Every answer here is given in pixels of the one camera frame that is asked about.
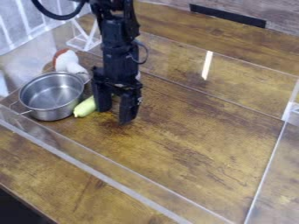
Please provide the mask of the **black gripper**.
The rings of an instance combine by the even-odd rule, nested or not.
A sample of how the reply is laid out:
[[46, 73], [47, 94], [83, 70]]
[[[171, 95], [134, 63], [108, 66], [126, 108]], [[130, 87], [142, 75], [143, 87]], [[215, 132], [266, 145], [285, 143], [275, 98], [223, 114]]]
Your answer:
[[98, 112], [107, 112], [112, 108], [112, 95], [120, 96], [119, 123], [127, 124], [137, 119], [142, 104], [141, 72], [138, 67], [94, 66], [92, 69], [92, 94]]

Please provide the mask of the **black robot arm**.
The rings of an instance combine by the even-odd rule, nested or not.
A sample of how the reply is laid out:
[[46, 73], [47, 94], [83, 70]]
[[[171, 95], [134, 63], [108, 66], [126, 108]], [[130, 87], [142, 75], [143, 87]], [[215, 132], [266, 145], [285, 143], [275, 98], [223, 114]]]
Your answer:
[[119, 124], [137, 119], [143, 84], [139, 72], [139, 23], [134, 0], [76, 0], [90, 4], [102, 35], [103, 67], [94, 66], [92, 91], [99, 112], [112, 109], [112, 96], [120, 98]]

